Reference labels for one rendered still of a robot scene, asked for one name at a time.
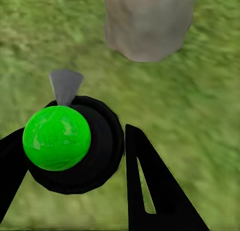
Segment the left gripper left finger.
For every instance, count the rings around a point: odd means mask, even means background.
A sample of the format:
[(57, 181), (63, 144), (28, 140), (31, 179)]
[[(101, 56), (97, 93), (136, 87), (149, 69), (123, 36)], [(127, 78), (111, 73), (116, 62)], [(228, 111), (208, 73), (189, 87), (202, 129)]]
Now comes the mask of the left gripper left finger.
[(23, 127), (0, 139), (0, 222), (28, 170), (24, 157), (24, 130)]

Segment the pesticide atomizer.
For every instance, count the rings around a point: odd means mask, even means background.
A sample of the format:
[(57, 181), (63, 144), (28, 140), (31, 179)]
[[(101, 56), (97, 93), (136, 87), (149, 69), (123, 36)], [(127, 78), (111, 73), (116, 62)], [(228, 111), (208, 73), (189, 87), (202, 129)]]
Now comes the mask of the pesticide atomizer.
[(55, 101), (25, 126), (25, 164), (35, 181), (49, 191), (79, 195), (102, 187), (125, 157), (119, 118), (104, 102), (76, 96), (83, 74), (70, 69), (48, 73)]

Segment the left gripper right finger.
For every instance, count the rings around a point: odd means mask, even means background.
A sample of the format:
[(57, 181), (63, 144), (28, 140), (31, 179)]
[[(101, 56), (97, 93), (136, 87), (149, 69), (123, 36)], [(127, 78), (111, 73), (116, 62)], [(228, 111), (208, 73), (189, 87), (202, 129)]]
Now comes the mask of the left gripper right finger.
[[(145, 133), (125, 125), (129, 231), (210, 231)], [(156, 213), (145, 211), (139, 159)]]

